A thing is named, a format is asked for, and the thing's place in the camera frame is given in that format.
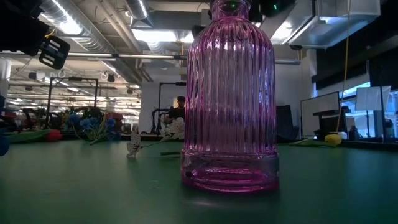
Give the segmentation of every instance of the ribbed glass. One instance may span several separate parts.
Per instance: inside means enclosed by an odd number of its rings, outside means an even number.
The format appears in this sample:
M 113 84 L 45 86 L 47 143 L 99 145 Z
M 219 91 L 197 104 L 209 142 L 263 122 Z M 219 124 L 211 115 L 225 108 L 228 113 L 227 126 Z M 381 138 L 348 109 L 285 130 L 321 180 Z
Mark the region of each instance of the ribbed glass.
M 214 0 L 188 53 L 182 180 L 251 192 L 278 187 L 275 59 L 248 0 Z

